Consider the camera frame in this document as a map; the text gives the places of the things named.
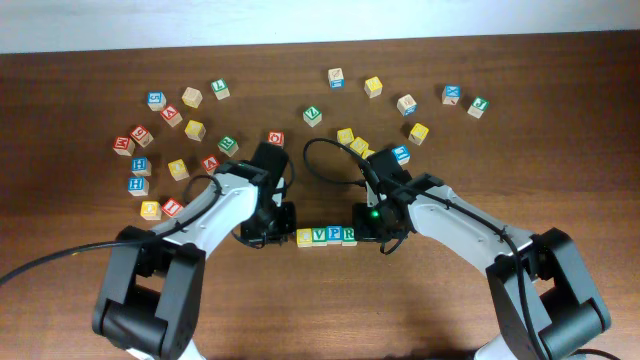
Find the yellow C block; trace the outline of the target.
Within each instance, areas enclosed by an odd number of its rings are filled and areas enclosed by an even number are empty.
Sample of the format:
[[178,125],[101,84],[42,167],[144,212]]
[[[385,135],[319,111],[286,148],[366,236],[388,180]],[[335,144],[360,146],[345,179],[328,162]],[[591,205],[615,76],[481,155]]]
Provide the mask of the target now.
[[313,236],[311,228],[302,228],[296,230],[296,243],[299,248],[313,246]]

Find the green V block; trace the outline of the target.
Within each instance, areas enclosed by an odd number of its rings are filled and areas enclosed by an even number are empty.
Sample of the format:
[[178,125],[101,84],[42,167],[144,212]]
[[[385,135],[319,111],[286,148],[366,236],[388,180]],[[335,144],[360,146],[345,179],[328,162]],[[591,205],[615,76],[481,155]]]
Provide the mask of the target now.
[[312,245],[314,247],[327,246],[327,232],[325,227],[312,229]]

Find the blue P block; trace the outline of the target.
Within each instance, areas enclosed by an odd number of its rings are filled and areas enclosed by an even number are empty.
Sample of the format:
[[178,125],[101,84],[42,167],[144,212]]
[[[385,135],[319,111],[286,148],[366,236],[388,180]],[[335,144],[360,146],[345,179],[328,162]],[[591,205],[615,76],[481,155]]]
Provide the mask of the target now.
[[328,244],[341,244],[343,241],[343,228],[341,226],[327,226],[326,240]]

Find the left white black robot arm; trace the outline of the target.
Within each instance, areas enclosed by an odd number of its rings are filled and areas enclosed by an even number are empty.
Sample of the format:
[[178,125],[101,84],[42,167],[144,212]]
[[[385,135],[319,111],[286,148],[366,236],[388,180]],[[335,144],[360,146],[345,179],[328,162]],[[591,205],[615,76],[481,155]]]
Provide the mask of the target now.
[[138,359],[199,359],[193,340],[207,258],[234,229],[241,244],[282,244],[296,226],[282,177],[289,156],[262,142],[230,160],[174,218],[117,236],[92,317],[93,331]]

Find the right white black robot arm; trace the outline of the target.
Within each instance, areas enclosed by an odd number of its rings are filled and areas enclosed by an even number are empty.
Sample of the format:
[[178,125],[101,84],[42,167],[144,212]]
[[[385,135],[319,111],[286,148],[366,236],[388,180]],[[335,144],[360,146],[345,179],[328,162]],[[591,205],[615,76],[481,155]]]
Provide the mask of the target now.
[[500,332],[477,359],[568,359],[611,326],[572,238],[505,224],[430,174],[412,177],[391,150],[361,160],[367,200],[353,207],[355,237],[395,251],[409,234],[434,239],[486,276]]

